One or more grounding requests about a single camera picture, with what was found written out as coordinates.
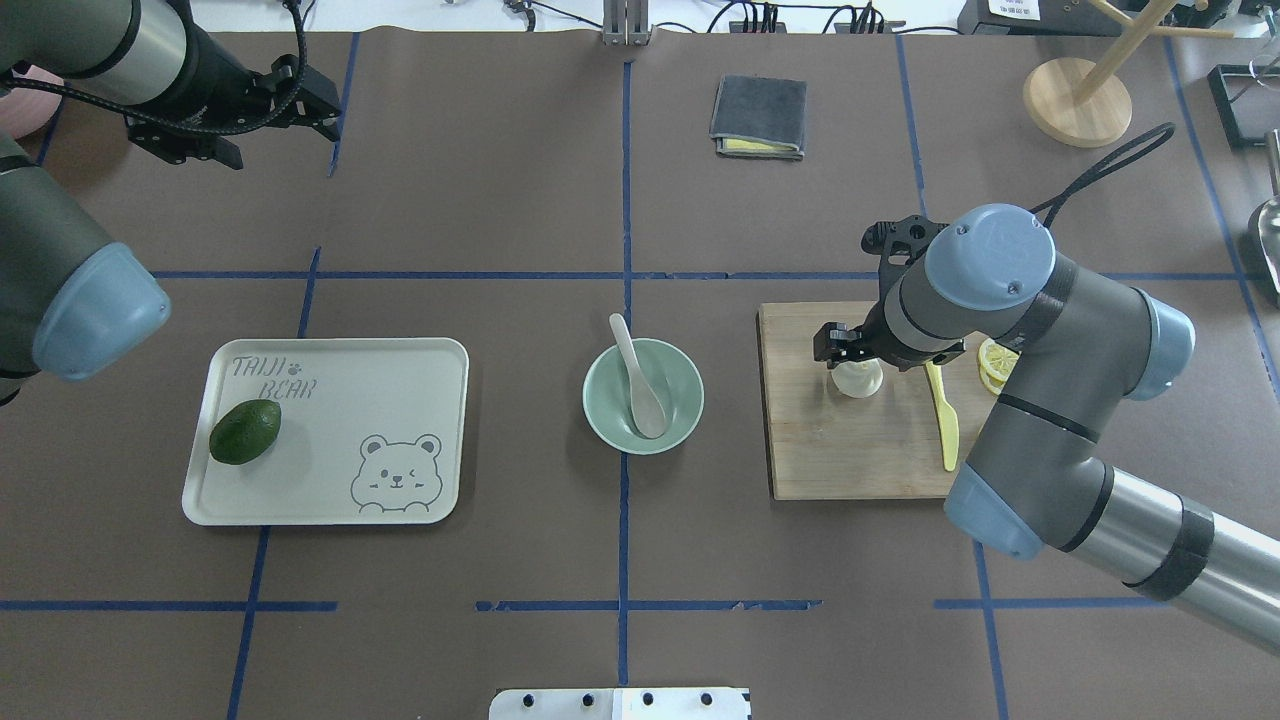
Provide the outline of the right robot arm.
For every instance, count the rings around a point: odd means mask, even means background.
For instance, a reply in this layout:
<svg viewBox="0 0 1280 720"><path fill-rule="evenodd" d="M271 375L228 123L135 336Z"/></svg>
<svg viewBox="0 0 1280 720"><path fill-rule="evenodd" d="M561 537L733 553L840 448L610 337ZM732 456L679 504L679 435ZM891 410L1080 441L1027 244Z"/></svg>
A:
<svg viewBox="0 0 1280 720"><path fill-rule="evenodd" d="M860 325L815 333L818 363L906 372L954 360L974 333L1018 355L945 500L955 527L1015 559L1056 548L1277 652L1277 542L1097 455L1121 401L1160 396L1187 368L1184 313L1064 256L1010 204L877 222L861 249L881 259L879 299Z"/></svg>

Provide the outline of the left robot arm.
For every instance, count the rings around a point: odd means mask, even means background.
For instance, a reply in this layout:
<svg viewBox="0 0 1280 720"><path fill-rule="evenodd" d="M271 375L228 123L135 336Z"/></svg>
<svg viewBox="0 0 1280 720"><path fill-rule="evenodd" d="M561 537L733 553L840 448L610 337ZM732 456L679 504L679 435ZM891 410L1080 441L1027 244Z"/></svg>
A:
<svg viewBox="0 0 1280 720"><path fill-rule="evenodd" d="M297 50L262 73L200 27L187 1L5 1L3 91L115 113L129 141L165 163L214 160L238 170L238 135L305 126L340 137L337 88L308 63L302 5L285 9ZM3 401L40 373L97 374L170 313L166 292L131 249L4 133Z"/></svg>

